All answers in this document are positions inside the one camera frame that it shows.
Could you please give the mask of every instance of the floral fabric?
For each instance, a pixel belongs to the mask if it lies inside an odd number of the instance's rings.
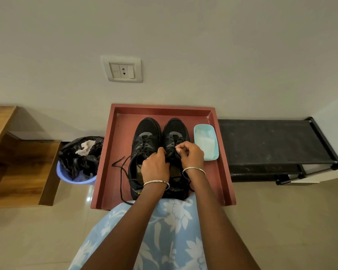
[[[119,204],[91,230],[69,270],[81,269],[129,208]],[[134,265],[134,270],[143,269],[207,269],[194,193],[185,201],[159,201]]]

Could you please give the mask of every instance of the person's left hand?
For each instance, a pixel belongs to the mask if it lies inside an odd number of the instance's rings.
[[[153,180],[161,180],[165,182],[169,182],[169,163],[165,162],[165,150],[163,147],[158,149],[158,153],[153,153],[147,159],[143,161],[142,165],[142,175],[144,183],[153,181]],[[164,187],[167,185],[164,183],[150,183],[152,184],[162,184]]]

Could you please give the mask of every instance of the plastic bag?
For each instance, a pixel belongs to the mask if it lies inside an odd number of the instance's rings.
[[[81,143],[88,140],[95,141],[88,155],[80,156],[76,154],[78,150],[82,149]],[[98,173],[103,142],[104,139],[100,136],[86,136],[77,138],[61,148],[59,151],[59,161],[72,180],[78,177],[80,171],[83,171],[83,173],[88,176]]]

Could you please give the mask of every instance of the blue trash bin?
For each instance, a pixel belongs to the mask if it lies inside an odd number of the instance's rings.
[[[57,175],[60,179],[64,180],[65,182],[71,183],[71,184],[81,184],[81,185],[95,185],[95,180],[97,176],[87,176],[82,171],[80,171],[79,176],[76,177],[74,180],[72,180],[66,173],[63,166],[58,161],[57,164]]]

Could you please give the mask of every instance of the bangle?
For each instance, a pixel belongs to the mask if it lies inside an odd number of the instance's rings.
[[[185,176],[184,172],[185,172],[187,169],[191,169],[191,168],[193,168],[193,169],[198,169],[198,170],[204,172],[204,175],[205,175],[205,171],[203,171],[201,168],[189,167],[189,168],[183,169],[183,176],[184,176],[185,179],[190,180],[188,177]]]
[[[165,190],[168,190],[168,189],[170,188],[170,185],[169,185],[168,182],[161,181],[161,180],[153,180],[153,181],[146,182],[146,183],[144,183],[144,186],[143,186],[143,187],[145,187],[146,184],[157,183],[157,182],[159,182],[159,183],[166,183],[166,184],[168,185],[168,187],[167,187]]]

